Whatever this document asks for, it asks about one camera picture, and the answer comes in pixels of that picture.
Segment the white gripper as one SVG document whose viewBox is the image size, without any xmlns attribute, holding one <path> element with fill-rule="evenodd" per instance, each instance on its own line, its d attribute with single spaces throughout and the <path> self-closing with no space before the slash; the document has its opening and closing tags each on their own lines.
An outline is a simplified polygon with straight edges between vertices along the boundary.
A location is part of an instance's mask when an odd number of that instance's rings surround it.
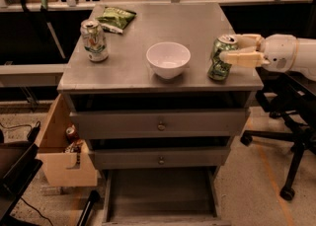
<svg viewBox="0 0 316 226">
<path fill-rule="evenodd" d="M 286 72 L 293 63 L 297 39 L 292 35 L 276 34 L 265 39 L 259 34 L 237 34 L 233 37 L 239 49 L 221 51 L 219 58 L 225 63 L 247 68 L 263 65 L 272 72 Z"/>
</svg>

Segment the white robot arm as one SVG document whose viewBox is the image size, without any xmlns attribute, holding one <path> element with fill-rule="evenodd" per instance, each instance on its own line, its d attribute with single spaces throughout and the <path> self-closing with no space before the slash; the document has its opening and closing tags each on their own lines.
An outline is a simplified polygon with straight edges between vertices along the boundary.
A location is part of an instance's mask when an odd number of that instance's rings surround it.
<svg viewBox="0 0 316 226">
<path fill-rule="evenodd" d="M 219 58 L 243 67 L 263 67 L 270 72 L 299 72 L 316 81 L 316 39 L 275 34 L 263 38 L 257 34 L 231 35 L 238 48 L 224 50 Z"/>
</svg>

